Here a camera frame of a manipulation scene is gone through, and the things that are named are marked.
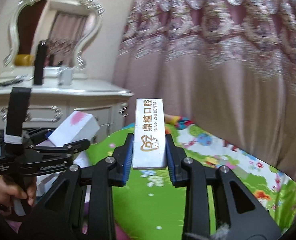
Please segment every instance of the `yellow cushion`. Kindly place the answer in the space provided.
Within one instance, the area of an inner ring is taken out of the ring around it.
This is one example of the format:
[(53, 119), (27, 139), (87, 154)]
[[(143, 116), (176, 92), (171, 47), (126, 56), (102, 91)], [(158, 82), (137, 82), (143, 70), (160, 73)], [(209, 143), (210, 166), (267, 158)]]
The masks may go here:
[(32, 66), (33, 55), (30, 54), (17, 54), (15, 59), (16, 66)]

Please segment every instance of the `floral tablecloth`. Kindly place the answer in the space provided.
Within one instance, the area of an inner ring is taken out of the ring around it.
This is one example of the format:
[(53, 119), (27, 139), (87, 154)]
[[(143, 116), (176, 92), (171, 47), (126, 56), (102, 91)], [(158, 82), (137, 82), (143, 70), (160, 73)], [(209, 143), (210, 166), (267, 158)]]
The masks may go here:
[[(287, 230), (296, 214), (296, 182), (267, 163), (247, 154), (189, 120), (165, 125), (177, 146), (187, 156), (205, 166), (229, 166), (259, 202), (269, 211), (282, 231)], [(124, 144), (133, 127), (110, 135), (104, 141), (91, 145), (88, 155), (95, 164), (112, 155), (115, 147)], [(123, 188), (113, 188), (115, 220), (131, 239), (180, 240), (185, 207), (185, 188), (174, 188), (168, 170), (131, 170)], [(208, 187), (210, 231), (216, 231), (211, 188)]]

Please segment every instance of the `white dresser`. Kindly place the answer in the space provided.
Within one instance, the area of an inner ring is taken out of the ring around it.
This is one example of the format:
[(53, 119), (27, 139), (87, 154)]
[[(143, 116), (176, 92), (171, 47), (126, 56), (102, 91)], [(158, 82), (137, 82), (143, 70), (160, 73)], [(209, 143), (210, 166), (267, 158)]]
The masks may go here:
[[(70, 86), (59, 86), (57, 82), (55, 78), (44, 78), (41, 86), (33, 86), (32, 80), (15, 85), (32, 88), (25, 128), (58, 127), (74, 110), (93, 114), (98, 121), (100, 130), (91, 143), (123, 127), (127, 101), (133, 95), (129, 90), (101, 80), (73, 80)], [(11, 89), (0, 87), (0, 129), (4, 128)]]

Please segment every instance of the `silver bolt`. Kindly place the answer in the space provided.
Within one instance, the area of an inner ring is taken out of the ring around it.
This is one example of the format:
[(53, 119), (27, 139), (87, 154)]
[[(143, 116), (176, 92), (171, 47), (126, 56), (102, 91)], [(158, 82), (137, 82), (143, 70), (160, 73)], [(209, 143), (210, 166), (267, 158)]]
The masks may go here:
[(229, 168), (227, 166), (221, 166), (220, 167), (220, 171), (222, 171), (223, 173), (228, 173), (229, 172)]
[(78, 165), (73, 164), (69, 167), (69, 171), (75, 172), (79, 169)]
[(107, 163), (113, 163), (113, 162), (115, 161), (115, 158), (112, 157), (112, 156), (109, 156), (109, 157), (107, 157), (107, 158), (105, 159), (105, 161), (106, 161)]
[(192, 162), (193, 162), (192, 158), (190, 158), (190, 157), (184, 158), (184, 163), (191, 164)]

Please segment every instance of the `hand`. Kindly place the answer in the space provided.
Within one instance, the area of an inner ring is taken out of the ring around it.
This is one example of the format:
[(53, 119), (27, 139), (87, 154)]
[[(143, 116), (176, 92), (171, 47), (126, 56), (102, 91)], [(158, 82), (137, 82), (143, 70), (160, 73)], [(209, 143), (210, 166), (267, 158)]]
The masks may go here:
[(11, 196), (20, 199), (27, 199), (29, 205), (33, 205), (36, 200), (36, 178), (34, 177), (31, 184), (27, 188), (27, 192), (14, 183), (13, 181), (7, 179), (5, 176), (0, 175), (0, 204), (7, 207), (13, 206), (11, 201)]

